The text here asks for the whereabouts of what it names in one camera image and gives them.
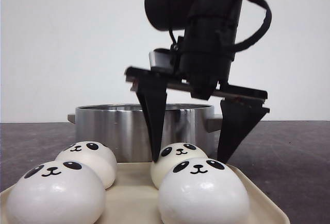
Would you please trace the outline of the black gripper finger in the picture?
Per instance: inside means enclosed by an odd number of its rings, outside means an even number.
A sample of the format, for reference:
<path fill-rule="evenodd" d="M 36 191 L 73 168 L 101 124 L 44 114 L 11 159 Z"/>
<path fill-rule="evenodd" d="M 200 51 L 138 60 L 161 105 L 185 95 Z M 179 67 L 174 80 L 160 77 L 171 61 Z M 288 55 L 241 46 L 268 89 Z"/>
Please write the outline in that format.
<path fill-rule="evenodd" d="M 162 143 L 164 114 L 166 110 L 167 82 L 150 72 L 138 77 L 136 95 L 147 124 L 152 160 L 156 162 Z"/>
<path fill-rule="evenodd" d="M 258 122 L 270 112 L 259 101 L 230 100 L 220 102 L 222 126 L 218 144 L 217 160 L 226 163 L 244 138 Z"/>

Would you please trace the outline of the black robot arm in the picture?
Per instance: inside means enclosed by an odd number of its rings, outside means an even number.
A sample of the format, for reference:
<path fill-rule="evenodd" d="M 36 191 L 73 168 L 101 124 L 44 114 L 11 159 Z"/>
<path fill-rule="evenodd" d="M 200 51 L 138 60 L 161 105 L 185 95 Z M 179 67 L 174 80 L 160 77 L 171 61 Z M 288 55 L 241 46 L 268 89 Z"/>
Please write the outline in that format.
<path fill-rule="evenodd" d="M 144 0 L 145 13 L 154 28 L 184 35 L 172 38 L 170 49 L 156 49 L 156 65 L 149 70 L 126 69 L 133 83 L 148 128 L 153 161 L 161 149 L 167 89 L 186 91 L 193 98 L 221 97 L 222 126 L 217 159 L 227 162 L 234 151 L 269 112 L 263 106 L 266 91 L 228 83 L 237 52 L 248 49 L 268 31 L 272 12 L 265 0 L 248 0 L 266 11 L 261 27 L 236 43 L 243 0 Z"/>

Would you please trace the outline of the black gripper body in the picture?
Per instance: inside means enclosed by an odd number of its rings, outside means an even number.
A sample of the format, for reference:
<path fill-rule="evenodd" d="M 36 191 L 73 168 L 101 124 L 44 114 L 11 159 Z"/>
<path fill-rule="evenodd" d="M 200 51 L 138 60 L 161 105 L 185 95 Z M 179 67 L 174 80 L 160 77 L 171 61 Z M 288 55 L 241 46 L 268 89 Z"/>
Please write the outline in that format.
<path fill-rule="evenodd" d="M 210 96 L 233 99 L 248 99 L 264 103 L 268 98 L 268 93 L 264 90 L 250 89 L 229 85 L 226 82 L 220 84 L 217 88 L 217 77 L 211 77 L 206 74 L 197 74 L 185 76 L 177 69 L 175 74 L 166 74 L 152 71 L 151 69 L 142 69 L 128 67 L 125 71 L 126 81 L 132 82 L 132 91 L 137 91 L 138 77 L 143 73 L 150 72 L 152 75 L 163 78 L 167 82 L 167 89 L 174 89 L 191 93 L 193 98 L 208 99 Z"/>

